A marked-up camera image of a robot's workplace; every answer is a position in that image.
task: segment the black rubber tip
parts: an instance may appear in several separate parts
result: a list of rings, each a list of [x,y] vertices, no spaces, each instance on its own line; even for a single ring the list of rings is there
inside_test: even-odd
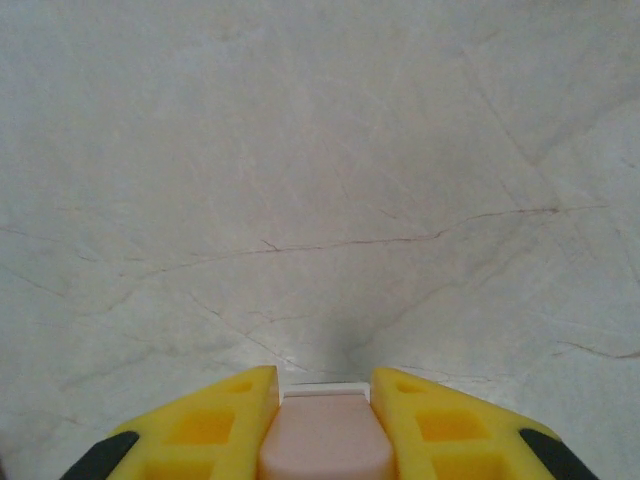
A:
[[[556,480],[598,480],[560,440],[530,428],[520,430],[520,436]]]
[[[122,432],[96,443],[60,480],[107,480],[139,438],[136,432]]]

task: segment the marble surface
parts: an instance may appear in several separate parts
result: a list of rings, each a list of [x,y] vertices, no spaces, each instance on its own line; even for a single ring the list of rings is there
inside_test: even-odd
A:
[[[640,470],[640,2],[0,2],[0,453],[255,364]]]

